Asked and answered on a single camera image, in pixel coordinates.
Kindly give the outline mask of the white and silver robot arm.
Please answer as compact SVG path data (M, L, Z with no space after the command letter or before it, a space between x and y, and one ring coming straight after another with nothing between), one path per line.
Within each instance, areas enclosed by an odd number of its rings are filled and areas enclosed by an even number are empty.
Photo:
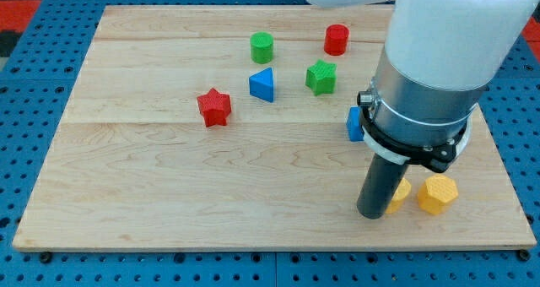
M321 8L388 0L306 0ZM539 0L393 0L375 76L359 93L374 172L443 172L467 146L470 117Z

